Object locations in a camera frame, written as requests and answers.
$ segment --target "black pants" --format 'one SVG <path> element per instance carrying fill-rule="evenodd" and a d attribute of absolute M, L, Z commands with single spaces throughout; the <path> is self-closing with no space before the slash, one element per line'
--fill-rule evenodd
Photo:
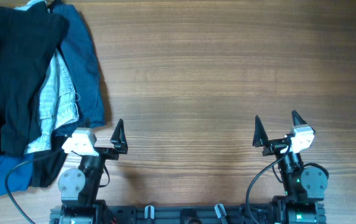
<path fill-rule="evenodd" d="M 0 155 L 22 157 L 41 135 L 39 89 L 67 21 L 44 2 L 28 11 L 0 7 Z"/>

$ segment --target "wooden table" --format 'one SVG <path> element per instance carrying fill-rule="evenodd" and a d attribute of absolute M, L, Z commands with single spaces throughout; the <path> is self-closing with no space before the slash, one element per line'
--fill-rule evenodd
<path fill-rule="evenodd" d="M 356 223 L 355 1 L 74 5 L 102 71 L 108 125 L 97 130 L 97 144 L 110 146 L 119 118 L 129 144 L 128 155 L 107 161 L 111 183 L 98 198 L 108 205 L 243 203 L 252 178 L 274 160 L 251 146 L 254 117 L 280 138 L 297 110 L 317 131 L 303 161 L 330 172 L 328 223 Z M 69 156 L 62 171 L 79 161 Z M 268 171 L 251 201 L 283 193 Z M 57 183 L 14 195 L 37 223 L 61 204 Z M 25 223 L 8 196 L 0 197 L 0 223 Z"/>

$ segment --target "wooden surface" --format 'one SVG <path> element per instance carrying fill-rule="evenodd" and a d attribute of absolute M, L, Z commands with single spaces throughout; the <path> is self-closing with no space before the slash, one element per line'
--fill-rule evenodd
<path fill-rule="evenodd" d="M 108 125 L 97 131 L 98 145 L 110 145 L 119 118 L 129 144 L 128 155 L 107 161 L 111 183 L 98 198 L 108 205 L 243 203 L 252 178 L 274 160 L 251 146 L 255 115 L 270 138 L 280 138 L 297 110 L 317 131 L 303 161 L 330 172 L 328 223 L 356 223 L 356 1 L 75 6 L 102 71 Z M 69 156 L 63 170 L 79 161 Z M 251 202 L 283 193 L 268 171 Z M 14 195 L 37 223 L 61 204 L 57 183 Z M 6 222 L 25 220 L 3 196 Z"/>

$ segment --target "light blue denim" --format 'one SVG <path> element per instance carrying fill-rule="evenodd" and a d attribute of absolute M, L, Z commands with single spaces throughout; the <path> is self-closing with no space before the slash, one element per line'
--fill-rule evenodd
<path fill-rule="evenodd" d="M 41 1 L 45 2 L 44 0 L 31 0 L 25 6 L 15 9 L 26 11 Z M 56 50 L 40 89 L 39 125 L 42 135 L 27 145 L 25 154 L 51 149 L 52 131 L 64 124 L 78 121 L 75 98 L 76 91 L 72 77 L 62 55 Z"/>

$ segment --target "stack of clothes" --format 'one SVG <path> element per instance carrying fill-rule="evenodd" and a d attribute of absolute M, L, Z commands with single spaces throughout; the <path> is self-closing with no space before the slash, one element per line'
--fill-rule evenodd
<path fill-rule="evenodd" d="M 0 7 L 0 195 L 7 173 L 23 161 L 60 150 L 85 119 L 105 125 L 92 39 L 77 10 L 56 0 Z M 26 164 L 10 190 L 48 187 L 66 159 Z"/>

